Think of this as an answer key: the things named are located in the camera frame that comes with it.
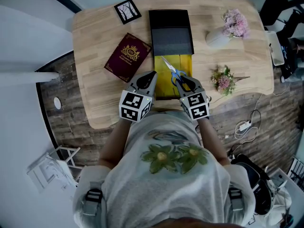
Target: green flower print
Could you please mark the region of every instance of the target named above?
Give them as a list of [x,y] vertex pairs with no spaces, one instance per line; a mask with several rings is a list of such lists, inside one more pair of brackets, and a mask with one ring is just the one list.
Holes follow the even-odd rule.
[[176,152],[175,148],[171,151],[171,145],[151,144],[149,150],[142,153],[141,159],[145,162],[151,162],[150,172],[152,174],[158,173],[163,167],[171,172],[177,172],[174,162],[179,159],[180,153]]
[[202,165],[207,164],[206,155],[209,154],[202,147],[198,147],[194,144],[188,146],[179,146],[178,149],[182,152],[182,156],[177,160],[181,165],[181,173],[185,174],[190,171],[197,162]]

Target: vase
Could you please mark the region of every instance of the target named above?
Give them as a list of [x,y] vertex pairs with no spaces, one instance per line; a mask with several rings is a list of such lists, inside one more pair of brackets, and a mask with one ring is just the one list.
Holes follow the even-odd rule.
[[223,34],[223,29],[223,27],[219,27],[207,34],[206,43],[209,47],[221,48],[231,40],[229,36]]

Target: table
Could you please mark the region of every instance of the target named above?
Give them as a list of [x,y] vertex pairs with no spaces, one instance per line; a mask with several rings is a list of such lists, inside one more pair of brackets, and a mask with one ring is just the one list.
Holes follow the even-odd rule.
[[[188,10],[194,55],[192,75],[212,97],[210,108],[244,93],[273,93],[271,56],[259,14],[248,0],[133,0],[142,17],[125,25],[113,5],[77,13],[73,21],[73,45],[77,77],[85,112],[95,129],[106,128],[119,119],[118,104],[126,83],[104,69],[104,65],[124,35],[129,32],[152,45],[148,10]],[[223,26],[221,15],[238,8],[249,23],[249,39],[233,38],[221,49],[207,46],[206,34]],[[236,83],[232,95],[222,96],[210,82],[217,65],[230,67],[234,76],[250,76]],[[150,53],[137,73],[153,70]],[[182,110],[178,100],[155,101],[154,110]]]

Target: wooden floor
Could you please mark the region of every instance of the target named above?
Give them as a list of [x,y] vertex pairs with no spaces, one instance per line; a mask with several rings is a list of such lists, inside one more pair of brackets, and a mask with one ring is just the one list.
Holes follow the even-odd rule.
[[[58,145],[81,147],[74,158],[76,164],[96,164],[99,150],[114,125],[100,130],[90,127],[79,91],[74,54],[71,53],[57,60],[42,71],[60,73],[59,79],[41,83],[45,110]],[[275,69],[274,75],[275,94],[279,94],[286,89],[288,83],[280,83],[280,70]],[[254,137],[255,130],[251,130],[248,136],[236,140],[234,130],[237,123],[250,118],[250,113],[260,96],[261,94],[240,95],[210,111],[210,121],[227,150],[236,143]],[[58,97],[61,101],[60,110],[54,106],[54,97]],[[258,135],[252,143],[240,146],[235,153],[247,155],[260,167],[268,165],[270,171],[279,167],[287,172],[302,134],[297,129],[295,121],[299,115],[299,105],[303,100],[302,82],[291,83],[287,91],[280,96],[262,95],[257,104],[262,118]],[[259,125],[259,119],[259,114],[256,112],[253,126]]]

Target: scissors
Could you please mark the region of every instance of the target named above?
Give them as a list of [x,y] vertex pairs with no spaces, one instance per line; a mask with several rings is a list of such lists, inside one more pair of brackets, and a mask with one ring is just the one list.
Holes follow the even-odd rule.
[[176,84],[175,84],[176,80],[180,80],[183,83],[183,80],[182,80],[181,76],[187,76],[187,74],[184,71],[179,71],[179,70],[175,69],[163,56],[161,56],[161,57],[171,71],[171,74],[172,74],[171,82],[172,82],[172,84],[174,86],[176,86]]

